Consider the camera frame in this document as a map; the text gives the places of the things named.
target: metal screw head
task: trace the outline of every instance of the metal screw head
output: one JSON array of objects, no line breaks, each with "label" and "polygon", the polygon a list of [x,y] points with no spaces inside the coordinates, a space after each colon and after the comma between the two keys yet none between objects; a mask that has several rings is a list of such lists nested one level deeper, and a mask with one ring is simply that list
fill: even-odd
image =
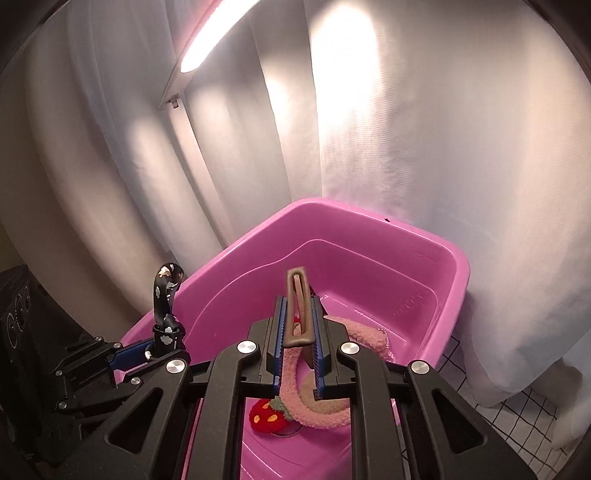
[{"label": "metal screw head", "polygon": [[238,351],[240,353],[252,353],[256,350],[256,343],[250,340],[244,340],[238,344]]},{"label": "metal screw head", "polygon": [[345,342],[340,346],[340,351],[347,355],[354,355],[359,352],[359,345],[353,342]]},{"label": "metal screw head", "polygon": [[419,375],[424,375],[427,372],[429,372],[429,364],[423,362],[422,360],[417,360],[416,362],[413,362],[410,368],[413,372]]},{"label": "metal screw head", "polygon": [[166,370],[172,374],[179,374],[185,368],[185,362],[179,359],[171,360],[166,364]]}]

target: black gripper frame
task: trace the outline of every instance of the black gripper frame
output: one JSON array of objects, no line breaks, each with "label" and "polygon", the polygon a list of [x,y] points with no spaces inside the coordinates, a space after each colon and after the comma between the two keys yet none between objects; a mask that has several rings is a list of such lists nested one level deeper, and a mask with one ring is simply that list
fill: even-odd
[{"label": "black gripper frame", "polygon": [[[392,399],[412,480],[536,478],[435,369],[421,361],[385,362],[361,345],[344,353],[345,327],[324,318],[316,296],[313,310],[323,370],[315,395],[350,399],[353,480],[405,478]],[[238,480],[245,399],[278,394],[284,323],[285,298],[279,297],[275,315],[251,326],[255,348],[239,342],[193,366],[186,351],[176,350],[127,373],[114,389],[124,389],[126,400],[117,408],[111,402],[102,418],[94,405],[96,424],[56,480],[178,480],[187,454],[187,480]]]}]

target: pink plastic basin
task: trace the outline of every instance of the pink plastic basin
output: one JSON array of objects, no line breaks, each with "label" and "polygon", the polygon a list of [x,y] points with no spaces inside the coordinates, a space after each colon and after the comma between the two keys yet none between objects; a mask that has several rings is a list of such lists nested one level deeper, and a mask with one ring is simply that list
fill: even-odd
[{"label": "pink plastic basin", "polygon": [[[245,339],[252,322],[272,316],[285,272],[302,265],[328,314],[385,328],[391,361],[400,364],[439,360],[469,277],[461,250],[438,236],[331,200],[295,202],[182,285],[174,312],[187,329],[192,362],[213,359]],[[146,314],[123,343],[151,336],[152,323]],[[350,477],[349,427],[258,434],[248,423],[254,402],[246,403],[242,479]]]}]

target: white curtain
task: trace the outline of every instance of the white curtain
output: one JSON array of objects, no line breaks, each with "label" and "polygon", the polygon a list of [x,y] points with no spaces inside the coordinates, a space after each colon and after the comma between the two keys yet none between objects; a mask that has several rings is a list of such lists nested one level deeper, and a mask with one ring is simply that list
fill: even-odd
[{"label": "white curtain", "polygon": [[462,346],[478,402],[563,358],[583,382],[556,442],[580,436],[591,86],[551,27],[522,0],[262,0],[195,72],[179,132],[157,107],[203,7],[72,0],[28,53],[41,162],[124,297],[148,310],[162,258],[192,273],[292,200],[366,207],[468,255]]}]

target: red strawberry plush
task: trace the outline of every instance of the red strawberry plush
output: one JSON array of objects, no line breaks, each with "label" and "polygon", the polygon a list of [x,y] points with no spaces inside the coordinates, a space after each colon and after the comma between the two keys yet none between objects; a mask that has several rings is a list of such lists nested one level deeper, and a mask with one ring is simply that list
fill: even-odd
[{"label": "red strawberry plush", "polygon": [[261,399],[256,402],[249,415],[251,427],[256,432],[275,433],[287,427],[288,421],[282,411],[273,410],[269,404],[271,400]]}]

